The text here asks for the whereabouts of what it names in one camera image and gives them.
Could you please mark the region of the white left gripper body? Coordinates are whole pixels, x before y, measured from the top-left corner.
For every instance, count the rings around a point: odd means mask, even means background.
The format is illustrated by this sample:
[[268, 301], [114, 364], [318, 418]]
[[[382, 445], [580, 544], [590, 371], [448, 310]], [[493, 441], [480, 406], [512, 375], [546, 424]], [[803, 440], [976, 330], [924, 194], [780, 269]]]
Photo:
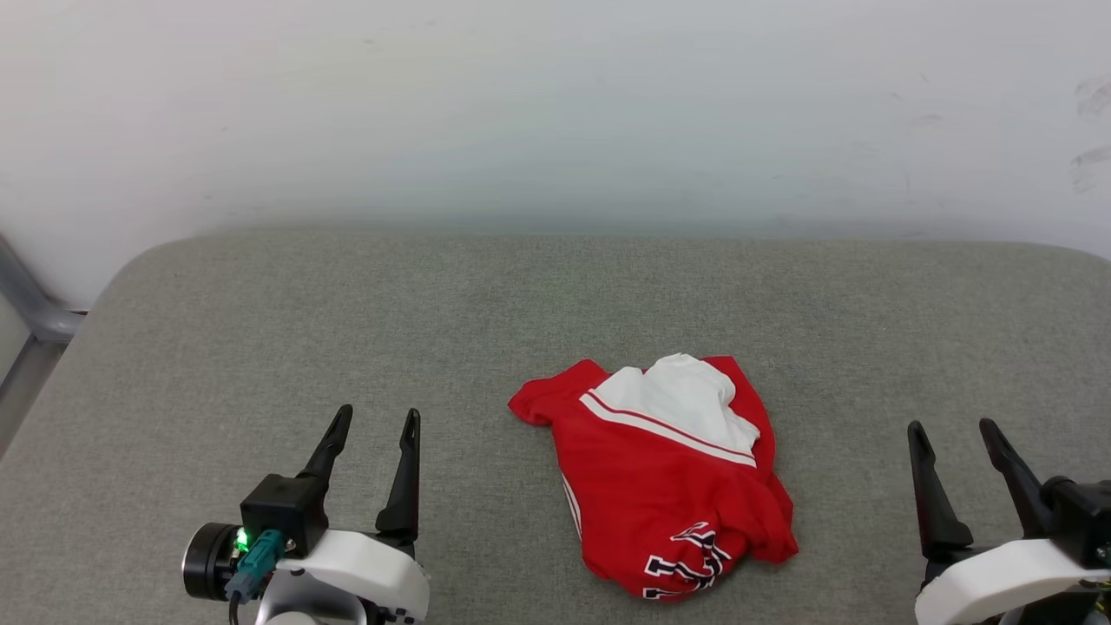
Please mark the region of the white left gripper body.
[[240, 527], [206, 523], [182, 557], [187, 594], [226, 602], [227, 625], [242, 625], [240, 612], [250, 602], [254, 625], [427, 625], [431, 586], [424, 569], [404, 551], [357, 531], [327, 530], [308, 557], [286, 554], [256, 599], [233, 604], [226, 584], [240, 558], [233, 546]]

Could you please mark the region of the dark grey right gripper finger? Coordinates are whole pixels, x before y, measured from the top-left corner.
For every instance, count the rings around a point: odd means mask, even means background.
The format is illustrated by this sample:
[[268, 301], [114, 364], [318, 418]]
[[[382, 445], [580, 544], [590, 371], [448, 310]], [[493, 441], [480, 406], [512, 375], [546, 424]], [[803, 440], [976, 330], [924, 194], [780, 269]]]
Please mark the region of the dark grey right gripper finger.
[[1033, 471], [1003, 435], [993, 419], [980, 419], [980, 434], [983, 436], [989, 461], [1003, 475], [1017, 518], [1022, 526], [1024, 540], [1049, 536], [1052, 510], [1043, 501], [1042, 483]]
[[937, 456], [920, 422], [908, 426], [917, 526], [922, 555], [929, 562], [954, 562], [971, 551], [971, 530], [955, 511], [935, 471]]

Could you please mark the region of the grey metal pipe frame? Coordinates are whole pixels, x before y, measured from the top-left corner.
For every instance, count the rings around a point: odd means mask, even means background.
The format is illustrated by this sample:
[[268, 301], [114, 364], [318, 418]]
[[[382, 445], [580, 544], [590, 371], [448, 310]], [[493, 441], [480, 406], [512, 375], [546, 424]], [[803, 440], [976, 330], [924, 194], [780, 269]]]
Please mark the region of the grey metal pipe frame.
[[49, 298], [0, 236], [0, 458], [86, 315]]

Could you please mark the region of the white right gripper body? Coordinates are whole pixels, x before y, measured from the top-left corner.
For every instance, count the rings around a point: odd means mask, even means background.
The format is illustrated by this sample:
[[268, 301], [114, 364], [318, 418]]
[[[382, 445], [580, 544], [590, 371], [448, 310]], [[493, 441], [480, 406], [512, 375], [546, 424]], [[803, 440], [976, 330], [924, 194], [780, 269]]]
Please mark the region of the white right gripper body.
[[957, 562], [921, 589], [917, 625], [973, 625], [1078, 586], [1105, 582], [1104, 564], [1085, 567], [1048, 538], [1011, 541]]

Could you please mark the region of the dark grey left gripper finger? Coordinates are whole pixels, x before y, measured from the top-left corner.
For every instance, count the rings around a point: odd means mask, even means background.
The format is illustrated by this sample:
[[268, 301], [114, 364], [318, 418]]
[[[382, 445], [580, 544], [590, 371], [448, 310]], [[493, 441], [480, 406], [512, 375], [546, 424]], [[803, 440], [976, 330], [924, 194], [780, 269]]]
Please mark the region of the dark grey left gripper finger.
[[336, 416], [326, 430], [326, 435], [320, 438], [308, 463], [306, 463], [306, 467], [298, 472], [298, 478], [331, 478], [336, 458], [346, 448], [346, 438], [348, 438], [352, 416], [351, 405], [342, 405], [338, 409]]
[[399, 438], [400, 458], [386, 507], [378, 512], [376, 538], [394, 550], [414, 550], [419, 538], [421, 414], [409, 409]]

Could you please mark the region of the red and white sports jersey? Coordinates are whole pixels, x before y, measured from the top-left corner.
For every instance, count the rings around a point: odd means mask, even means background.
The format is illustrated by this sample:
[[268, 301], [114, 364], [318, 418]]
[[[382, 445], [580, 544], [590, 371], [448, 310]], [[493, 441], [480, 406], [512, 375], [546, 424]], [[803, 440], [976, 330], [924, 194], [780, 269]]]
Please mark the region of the red and white sports jersey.
[[734, 357], [615, 372], [585, 359], [508, 407], [551, 431], [582, 560], [630, 595], [683, 601], [747, 558], [798, 553], [771, 420]]

